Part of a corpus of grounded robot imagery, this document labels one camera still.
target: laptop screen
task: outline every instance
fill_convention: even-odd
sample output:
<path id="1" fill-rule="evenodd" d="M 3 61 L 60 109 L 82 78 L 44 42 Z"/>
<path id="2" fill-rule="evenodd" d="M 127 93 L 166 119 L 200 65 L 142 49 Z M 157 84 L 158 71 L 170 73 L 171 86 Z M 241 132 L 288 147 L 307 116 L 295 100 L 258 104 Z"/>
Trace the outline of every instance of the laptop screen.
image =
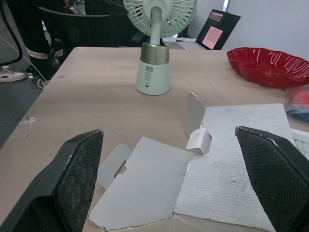
<path id="1" fill-rule="evenodd" d="M 212 10 L 197 38 L 197 43 L 206 49 L 221 50 L 239 19 L 240 16 Z"/>

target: white cardboard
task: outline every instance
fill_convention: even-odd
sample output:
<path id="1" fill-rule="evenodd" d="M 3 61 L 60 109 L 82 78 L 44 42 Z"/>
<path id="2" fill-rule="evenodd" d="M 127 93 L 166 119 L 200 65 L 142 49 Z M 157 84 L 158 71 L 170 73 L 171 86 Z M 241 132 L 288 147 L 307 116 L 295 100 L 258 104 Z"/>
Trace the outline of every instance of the white cardboard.
<path id="1" fill-rule="evenodd" d="M 128 160 L 132 151 L 124 144 L 119 144 L 98 169 L 97 181 L 106 190 L 114 181 L 114 176 L 121 165 Z"/>
<path id="2" fill-rule="evenodd" d="M 189 139 L 193 131 L 201 126 L 206 107 L 198 100 L 194 93 L 187 96 L 187 111 L 183 121 L 183 132 Z"/>
<path id="3" fill-rule="evenodd" d="M 110 230 L 171 218 L 192 155 L 142 138 L 89 220 Z"/>
<path id="4" fill-rule="evenodd" d="M 246 126 L 295 144 L 283 105 L 207 107 L 202 124 L 212 135 L 210 151 L 205 156 L 194 156 L 175 212 L 275 231 L 251 187 L 234 131 L 236 126 Z"/>
<path id="5" fill-rule="evenodd" d="M 205 155 L 209 152 L 211 146 L 211 135 L 206 128 L 200 128 L 190 135 L 187 150 L 199 149 L 199 154 Z"/>

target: desk fan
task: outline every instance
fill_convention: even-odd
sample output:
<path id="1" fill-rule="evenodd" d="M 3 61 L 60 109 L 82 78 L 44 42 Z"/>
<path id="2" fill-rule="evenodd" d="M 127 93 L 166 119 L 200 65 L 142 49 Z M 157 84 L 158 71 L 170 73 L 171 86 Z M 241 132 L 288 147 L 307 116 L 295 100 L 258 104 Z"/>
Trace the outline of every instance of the desk fan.
<path id="1" fill-rule="evenodd" d="M 148 95 L 165 94 L 170 89 L 169 49 L 160 46 L 161 37 L 176 35 L 188 26 L 197 0 L 124 0 L 128 17 L 150 43 L 141 48 L 135 87 Z"/>

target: laptop keyboard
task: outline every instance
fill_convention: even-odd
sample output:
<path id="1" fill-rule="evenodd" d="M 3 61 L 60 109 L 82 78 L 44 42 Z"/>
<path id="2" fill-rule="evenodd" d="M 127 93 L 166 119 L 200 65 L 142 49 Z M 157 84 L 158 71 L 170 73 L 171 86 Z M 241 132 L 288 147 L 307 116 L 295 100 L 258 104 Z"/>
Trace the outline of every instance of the laptop keyboard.
<path id="1" fill-rule="evenodd" d="M 206 50 L 196 42 L 178 42 L 185 50 Z"/>

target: red plastic bowl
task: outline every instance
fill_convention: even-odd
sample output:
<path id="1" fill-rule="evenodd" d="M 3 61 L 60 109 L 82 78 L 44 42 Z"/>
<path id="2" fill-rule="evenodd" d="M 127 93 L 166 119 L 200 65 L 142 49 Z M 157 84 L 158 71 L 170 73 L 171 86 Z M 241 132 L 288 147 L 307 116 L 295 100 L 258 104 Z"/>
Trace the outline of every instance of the red plastic bowl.
<path id="1" fill-rule="evenodd" d="M 242 47 L 227 52 L 232 68 L 262 86 L 290 88 L 309 84 L 309 62 L 284 52 Z"/>

